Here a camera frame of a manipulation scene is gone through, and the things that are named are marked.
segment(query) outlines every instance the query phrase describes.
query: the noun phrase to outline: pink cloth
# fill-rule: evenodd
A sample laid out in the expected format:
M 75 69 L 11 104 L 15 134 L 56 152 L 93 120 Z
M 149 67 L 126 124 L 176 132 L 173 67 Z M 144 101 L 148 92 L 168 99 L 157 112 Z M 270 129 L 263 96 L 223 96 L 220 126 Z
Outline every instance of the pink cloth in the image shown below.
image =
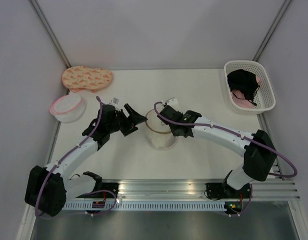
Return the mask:
M 258 76 L 256 76 L 256 81 L 257 81 L 257 83 L 260 82 L 260 78 Z M 234 103 L 237 104 L 238 106 L 240 106 L 242 108 L 246 108 L 246 109 L 253 109 L 255 107 L 250 101 L 245 99 L 245 96 L 244 96 L 244 94 L 242 94 L 241 91 L 233 90 L 231 92 L 231 94 L 232 94 L 232 99 L 233 99 Z

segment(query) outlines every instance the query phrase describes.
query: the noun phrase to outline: gray floor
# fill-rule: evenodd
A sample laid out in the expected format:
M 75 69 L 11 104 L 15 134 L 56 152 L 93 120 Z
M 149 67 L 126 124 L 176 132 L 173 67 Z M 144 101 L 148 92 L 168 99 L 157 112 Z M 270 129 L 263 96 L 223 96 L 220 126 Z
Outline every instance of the gray floor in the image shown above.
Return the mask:
M 286 205 L 253 202 L 241 216 L 215 212 L 113 211 L 39 219 L 34 240 L 297 240 Z

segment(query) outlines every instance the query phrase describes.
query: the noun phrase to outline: black cloth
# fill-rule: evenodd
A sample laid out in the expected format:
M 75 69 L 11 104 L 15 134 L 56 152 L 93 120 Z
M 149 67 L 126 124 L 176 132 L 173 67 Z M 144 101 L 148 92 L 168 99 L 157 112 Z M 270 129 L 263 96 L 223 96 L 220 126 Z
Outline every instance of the black cloth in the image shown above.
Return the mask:
M 257 105 L 254 103 L 254 97 L 259 89 L 259 85 L 256 81 L 255 74 L 239 69 L 228 74 L 227 82 L 230 91 L 239 90 L 245 96 L 246 100 L 255 106 Z

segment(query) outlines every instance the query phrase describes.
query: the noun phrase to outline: cable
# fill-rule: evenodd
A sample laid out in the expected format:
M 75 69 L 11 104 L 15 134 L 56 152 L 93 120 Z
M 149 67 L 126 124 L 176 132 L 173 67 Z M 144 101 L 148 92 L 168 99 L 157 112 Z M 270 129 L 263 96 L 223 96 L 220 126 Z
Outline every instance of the cable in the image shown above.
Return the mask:
M 258 88 L 257 88 L 256 91 L 254 92 L 254 96 L 253 96 L 253 97 L 256 96 L 256 94 L 257 94 L 259 88 L 260 88 L 260 86 L 258 85 Z M 257 103 L 254 102 L 254 99 L 253 99 L 253 100 L 248 100 L 248 99 L 245 99 L 245 98 L 239 98 L 239 97 L 236 96 L 236 94 L 235 94 L 233 91 L 231 91 L 231 93 L 232 93 L 237 99 L 240 99 L 240 100 L 247 100 L 247 101 L 250 102 L 252 105 L 254 105 L 254 106 L 257 107 Z
M 239 217 L 249 207 L 250 202 L 253 198 L 253 185 L 251 183 L 249 185 L 250 185 L 250 196 L 249 196 L 249 200 L 247 202 L 247 205 L 244 208 L 243 208 L 243 205 L 242 205 L 242 210 L 240 211 L 240 213 L 230 214 L 230 217 Z
M 96 99 L 97 101 L 99 102 L 99 116 L 98 116 L 98 120 L 97 120 L 97 123 L 95 125 L 95 127 L 93 128 L 93 130 L 90 132 L 90 134 L 82 141 L 80 142 L 79 146 L 75 146 L 73 147 L 71 150 L 69 150 L 59 161 L 58 161 L 58 165 L 61 164 L 72 152 L 74 152 L 76 149 L 78 149 L 80 146 L 82 146 L 89 138 L 90 136 L 93 135 L 93 133 L 96 131 L 99 123 L 100 123 L 100 119 L 101 119 L 101 116 L 102 116 L 102 110 L 103 110 L 103 106 L 102 106 L 102 101 L 101 99 L 99 98 L 99 96 L 96 96 Z M 37 196 L 37 200 L 36 200 L 36 204 L 35 204 L 35 217 L 38 217 L 39 216 L 39 213 L 38 213 L 38 205 L 39 205 L 39 201 L 40 201 L 40 198 L 42 196 L 42 193 L 43 193 L 43 190 L 44 190 L 44 187 L 49 179 L 49 177 L 52 175 L 53 171 L 55 171 L 55 169 L 57 168 L 57 165 L 55 164 L 52 169 L 48 172 L 47 176 L 45 177 L 43 183 L 42 183 L 42 186 L 40 187 L 40 190 L 38 192 L 38 196 Z
M 212 198 L 211 198 L 211 199 L 210 199 L 210 198 L 206 195 L 206 192 L 207 192 L 207 190 L 204 191 L 204 195 L 205 195 L 205 197 L 208 198 L 209 200 L 212 200 L 212 201 L 221 200 L 221 198 L 216 198 L 216 199 L 212 199 Z
M 166 122 L 169 122 L 169 123 L 171 123 L 171 124 L 175 124 L 175 125 L 179 125 L 179 126 L 203 126 L 203 127 L 211 127 L 211 125 L 210 124 L 208 124 L 208 123 L 180 123 L 180 122 L 176 122 L 176 121 L 172 121 L 172 120 L 169 120 L 168 118 L 165 118 L 164 116 L 162 116 L 159 112 L 158 112 L 158 110 L 157 110 L 157 108 L 156 108 L 156 106 L 158 105 L 158 104 L 163 104 L 161 101 L 159 101 L 159 102 L 157 102 L 157 103 L 155 103 L 154 104 L 154 111 L 155 111 L 155 113 L 162 119 L 162 120 L 165 120 Z M 225 131 L 225 132 L 228 132 L 228 133 L 230 133 L 230 134 L 233 134 L 233 135 L 235 135 L 235 136 L 237 136 L 237 137 L 241 137 L 241 135 L 239 134 L 239 133 L 237 133 L 237 132 L 235 132 L 235 131 L 232 131 L 232 130 L 230 130 L 230 129 L 227 129 L 227 128 L 225 128 L 225 127 L 222 127 L 222 126 L 218 126 L 218 125 L 213 125 L 213 128 L 216 128 L 216 129 L 220 129 L 220 130 L 223 130 L 223 131 Z M 295 176 L 297 176 L 297 174 L 298 174 L 298 170 L 297 170 L 297 168 L 295 167 L 295 165 L 287 158 L 287 157 L 285 157 L 284 155 L 282 155 L 280 152 L 277 152 L 275 149 L 273 149 L 273 148 L 271 148 L 271 147 L 269 147 L 269 146 L 266 146 L 266 145 L 264 145 L 264 144 L 262 144 L 262 143 L 260 143 L 260 142 L 257 142 L 257 141 L 255 141 L 255 140 L 253 140 L 253 139 L 251 139 L 251 138 L 249 138 L 249 137 L 246 137 L 246 136 L 244 136 L 244 139 L 245 140 L 247 140 L 247 141 L 250 141 L 251 143 L 253 143 L 253 144 L 256 144 L 256 145 L 258 145 L 258 146 L 260 146 L 260 147 L 262 147 L 262 148 L 264 148 L 264 149 L 267 149 L 267 150 L 269 150 L 269 151 L 271 151 L 272 153 L 274 153 L 275 155 L 277 155 L 277 156 L 279 156 L 279 157 L 281 157 L 286 163 L 288 163 L 289 164 L 289 166 L 294 170 L 294 173 L 293 174 L 290 174 L 290 175 L 283 175 L 283 174 L 278 174 L 278 173 L 269 173 L 269 175 L 272 175 L 272 176 L 276 176 L 276 177 L 283 177 L 283 178 L 293 178 L 293 177 L 295 177 Z
M 78 177 L 80 177 L 80 175 L 79 175 L 79 174 L 74 174 L 73 176 L 71 176 L 71 177 L 70 177 L 70 179 L 69 179 L 69 180 L 71 180 L 74 176 L 78 176 Z
M 93 213 L 92 217 L 93 216 L 98 216 L 98 215 L 104 215 L 104 214 L 107 214 L 109 211 L 111 211 L 116 203 L 117 203 L 117 197 L 116 195 L 112 192 L 112 191 L 109 191 L 109 190 L 98 190 L 98 191 L 92 191 L 92 192 L 89 192 L 89 193 L 85 193 L 84 195 L 91 195 L 91 194 L 97 194 L 97 193 L 109 193 L 111 194 L 113 197 L 114 197 L 114 203 L 113 205 L 106 211 L 101 211 L 101 212 L 98 212 L 98 213 Z
M 241 203 L 242 203 L 242 201 L 243 201 L 243 195 L 242 195 L 242 193 L 241 193 L 241 192 L 239 193 L 239 196 L 240 196 L 239 203 L 241 204 Z

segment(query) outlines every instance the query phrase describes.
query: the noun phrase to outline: white basket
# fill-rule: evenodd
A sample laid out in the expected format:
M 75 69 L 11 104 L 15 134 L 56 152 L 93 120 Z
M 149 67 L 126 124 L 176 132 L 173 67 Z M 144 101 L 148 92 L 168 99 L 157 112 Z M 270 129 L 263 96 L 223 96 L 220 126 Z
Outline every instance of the white basket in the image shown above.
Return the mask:
M 243 69 L 254 73 L 260 78 L 260 88 L 254 98 L 254 102 L 257 103 L 257 106 L 255 108 L 244 108 L 238 106 L 234 103 L 232 99 L 230 88 L 227 83 L 227 75 L 238 69 Z M 228 92 L 228 94 L 225 94 L 228 97 L 225 98 L 227 98 L 227 103 L 234 112 L 238 114 L 249 115 L 261 114 L 264 111 L 271 110 L 276 105 L 275 95 L 270 84 L 269 78 L 267 76 L 266 70 L 260 63 L 246 60 L 229 61 L 225 64 L 224 70 L 226 75 L 226 86 Z

